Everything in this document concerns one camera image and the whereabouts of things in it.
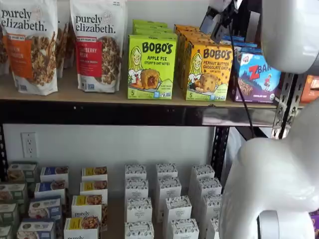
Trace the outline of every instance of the apple pie oat bites box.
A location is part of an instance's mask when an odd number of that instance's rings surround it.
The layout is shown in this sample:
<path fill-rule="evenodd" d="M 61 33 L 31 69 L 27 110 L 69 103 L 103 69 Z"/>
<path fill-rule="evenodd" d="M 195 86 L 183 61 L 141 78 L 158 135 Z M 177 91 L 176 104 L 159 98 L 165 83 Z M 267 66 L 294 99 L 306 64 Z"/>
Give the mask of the apple pie oat bites box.
<path fill-rule="evenodd" d="M 78 88 L 85 92 L 118 91 L 126 0 L 71 0 L 70 4 Z"/>
<path fill-rule="evenodd" d="M 3 41 L 21 93 L 56 92 L 56 0 L 0 0 Z"/>
<path fill-rule="evenodd" d="M 176 37 L 129 36 L 129 99 L 170 100 Z"/>

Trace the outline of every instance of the cardboard box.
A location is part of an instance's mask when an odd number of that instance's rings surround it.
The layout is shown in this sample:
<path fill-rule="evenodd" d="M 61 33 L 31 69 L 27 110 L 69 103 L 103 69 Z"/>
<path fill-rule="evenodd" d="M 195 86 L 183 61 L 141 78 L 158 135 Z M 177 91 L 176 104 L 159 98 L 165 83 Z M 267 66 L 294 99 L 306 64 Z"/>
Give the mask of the cardboard box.
<path fill-rule="evenodd" d="M 195 219 L 173 220 L 167 239 L 198 239 L 199 229 Z"/>
<path fill-rule="evenodd" d="M 127 164 L 125 165 L 125 179 L 145 179 L 146 166 L 142 164 Z"/>
<path fill-rule="evenodd" d="M 165 210 L 163 218 L 163 238 L 168 237 L 167 226 L 171 221 L 189 219 L 191 215 L 191 203 L 188 196 L 165 199 Z"/>
<path fill-rule="evenodd" d="M 65 187 L 69 187 L 68 167 L 43 167 L 40 173 L 41 182 L 64 181 Z"/>
<path fill-rule="evenodd" d="M 198 221 L 199 237 L 201 239 L 206 238 L 209 221 L 212 218 L 219 219 L 221 198 L 221 195 L 205 195 L 201 201 L 200 220 Z"/>
<path fill-rule="evenodd" d="M 17 239 L 55 239 L 54 220 L 23 219 L 16 237 Z"/>
<path fill-rule="evenodd" d="M 107 181 L 107 167 L 82 168 L 82 182 L 85 181 Z"/>
<path fill-rule="evenodd" d="M 128 99 L 171 100 L 176 38 L 129 36 Z"/>
<path fill-rule="evenodd" d="M 192 204 L 195 203 L 195 191 L 197 180 L 203 177 L 211 177 L 215 176 L 215 172 L 210 165 L 197 165 L 191 168 L 190 172 L 190 180 L 188 187 L 188 196 Z"/>
<path fill-rule="evenodd" d="M 56 238 L 63 237 L 63 217 L 61 198 L 33 199 L 30 201 L 28 215 L 33 219 L 53 219 L 55 221 Z"/>
<path fill-rule="evenodd" d="M 153 239 L 152 222 L 125 223 L 125 239 Z"/>
<path fill-rule="evenodd" d="M 64 239 L 98 239 L 99 220 L 97 217 L 67 218 Z"/>
<path fill-rule="evenodd" d="M 159 178 L 156 187 L 155 215 L 157 222 L 162 222 L 164 216 L 165 199 L 179 197 L 181 184 L 177 177 Z"/>
<path fill-rule="evenodd" d="M 128 199 L 125 219 L 127 223 L 151 222 L 152 203 L 150 198 Z"/>

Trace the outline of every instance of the white snack box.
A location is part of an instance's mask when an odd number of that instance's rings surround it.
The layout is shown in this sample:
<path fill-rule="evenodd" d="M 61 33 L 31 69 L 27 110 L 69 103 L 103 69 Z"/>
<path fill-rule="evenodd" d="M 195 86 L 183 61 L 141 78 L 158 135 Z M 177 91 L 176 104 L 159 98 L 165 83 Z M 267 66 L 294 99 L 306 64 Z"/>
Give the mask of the white snack box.
<path fill-rule="evenodd" d="M 152 221 L 151 198 L 128 199 L 126 203 L 126 223 Z"/>
<path fill-rule="evenodd" d="M 171 221 L 167 239 L 198 239 L 199 229 L 195 219 Z"/>
<path fill-rule="evenodd" d="M 191 203 L 188 196 L 165 199 L 165 210 L 163 218 L 163 238 L 168 237 L 167 226 L 173 220 L 189 219 L 191 215 Z"/>
<path fill-rule="evenodd" d="M 213 178 L 214 176 L 215 176 L 215 172 L 210 165 L 198 165 L 198 166 L 193 166 L 191 168 L 189 187 L 188 187 L 188 196 L 192 204 L 195 203 L 194 198 L 195 198 L 195 192 L 196 192 L 196 183 L 198 179 L 203 177 Z"/>
<path fill-rule="evenodd" d="M 200 220 L 198 222 L 199 236 L 205 239 L 210 219 L 219 219 L 222 195 L 205 195 L 201 201 Z"/>
<path fill-rule="evenodd" d="M 87 220 L 95 220 L 94 227 L 85 227 Z M 64 226 L 65 239 L 98 239 L 99 222 L 97 217 L 67 218 Z"/>
<path fill-rule="evenodd" d="M 152 222 L 125 223 L 125 239 L 153 239 Z"/>
<path fill-rule="evenodd" d="M 196 197 L 194 203 L 194 217 L 199 221 L 200 203 L 205 195 L 219 195 L 221 194 L 222 186 L 217 178 L 205 177 L 198 179 Z"/>
<path fill-rule="evenodd" d="M 125 165 L 125 179 L 146 179 L 146 166 L 142 164 Z"/>
<path fill-rule="evenodd" d="M 68 167 L 43 167 L 40 173 L 41 182 L 64 181 L 65 187 L 69 187 Z"/>
<path fill-rule="evenodd" d="M 207 239 L 219 239 L 218 226 L 219 226 L 218 219 L 212 218 L 209 220 L 207 234 L 206 234 Z"/>
<path fill-rule="evenodd" d="M 181 184 L 177 177 L 160 178 L 157 182 L 155 197 L 155 216 L 157 222 L 162 222 L 166 198 L 179 197 Z"/>
<path fill-rule="evenodd" d="M 107 167 L 82 168 L 82 182 L 86 181 L 107 181 Z"/>

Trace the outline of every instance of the purely elizabeth granola bag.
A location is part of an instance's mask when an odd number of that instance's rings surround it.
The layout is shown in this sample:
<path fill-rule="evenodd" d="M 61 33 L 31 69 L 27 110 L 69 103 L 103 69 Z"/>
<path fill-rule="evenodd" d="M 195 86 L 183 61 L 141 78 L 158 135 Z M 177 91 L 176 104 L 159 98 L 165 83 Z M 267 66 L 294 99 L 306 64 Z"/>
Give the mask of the purely elizabeth granola bag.
<path fill-rule="evenodd" d="M 126 0 L 71 0 L 70 6 L 78 88 L 85 92 L 118 91 Z"/>
<path fill-rule="evenodd" d="M 0 0 L 0 19 L 19 92 L 43 96 L 56 92 L 56 0 Z"/>

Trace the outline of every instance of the small product box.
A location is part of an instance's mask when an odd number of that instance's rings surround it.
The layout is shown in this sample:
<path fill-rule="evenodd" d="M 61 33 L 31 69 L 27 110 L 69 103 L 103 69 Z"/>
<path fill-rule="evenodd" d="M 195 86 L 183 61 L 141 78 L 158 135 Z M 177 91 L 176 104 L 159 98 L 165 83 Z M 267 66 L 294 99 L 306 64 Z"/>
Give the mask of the small product box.
<path fill-rule="evenodd" d="M 169 224 L 167 239 L 198 239 L 199 229 L 195 219 L 173 220 Z"/>
<path fill-rule="evenodd" d="M 16 233 L 17 239 L 56 239 L 54 220 L 23 219 Z"/>
<path fill-rule="evenodd" d="M 99 219 L 97 217 L 67 218 L 64 226 L 65 239 L 98 239 Z"/>
<path fill-rule="evenodd" d="M 71 212 L 73 218 L 97 217 L 102 220 L 102 195 L 73 196 Z"/>
<path fill-rule="evenodd" d="M 152 222 L 125 223 L 125 239 L 154 239 Z"/>
<path fill-rule="evenodd" d="M 125 165 L 125 179 L 145 179 L 146 166 L 142 164 Z"/>
<path fill-rule="evenodd" d="M 207 228 L 207 239 L 219 239 L 219 221 L 218 219 L 212 218 L 209 220 L 208 228 Z"/>
<path fill-rule="evenodd" d="M 126 222 L 151 222 L 152 211 L 150 198 L 128 199 L 126 203 Z"/>
<path fill-rule="evenodd" d="M 210 165 L 198 165 L 193 166 L 190 172 L 190 180 L 189 180 L 189 188 L 188 188 L 188 196 L 192 204 L 195 203 L 195 190 L 197 180 L 203 177 L 211 177 L 215 176 L 215 172 Z"/>
<path fill-rule="evenodd" d="M 102 195 L 102 228 L 107 230 L 108 218 L 108 182 L 107 181 L 88 181 L 80 183 L 80 195 Z"/>
<path fill-rule="evenodd" d="M 43 167 L 40 173 L 41 182 L 64 181 L 65 187 L 69 187 L 68 167 Z"/>
<path fill-rule="evenodd" d="M 201 201 L 201 213 L 198 226 L 200 239 L 205 239 L 210 219 L 219 219 L 221 195 L 205 195 Z"/>
<path fill-rule="evenodd" d="M 157 163 L 156 164 L 157 179 L 164 177 L 177 177 L 178 171 L 174 163 Z"/>
<path fill-rule="evenodd" d="M 222 186 L 217 178 L 205 177 L 197 181 L 194 217 L 199 222 L 201 200 L 205 195 L 220 195 Z"/>
<path fill-rule="evenodd" d="M 33 219 L 53 219 L 55 221 L 56 238 L 63 237 L 63 218 L 61 198 L 33 199 L 29 205 L 29 217 Z"/>
<path fill-rule="evenodd" d="M 82 168 L 82 182 L 86 181 L 107 181 L 107 167 Z"/>
<path fill-rule="evenodd" d="M 157 222 L 163 221 L 165 199 L 179 197 L 181 193 L 181 184 L 177 177 L 158 179 L 155 197 L 155 216 Z"/>
<path fill-rule="evenodd" d="M 191 215 L 191 203 L 188 196 L 166 198 L 163 218 L 163 238 L 168 237 L 167 226 L 171 221 L 189 219 Z"/>

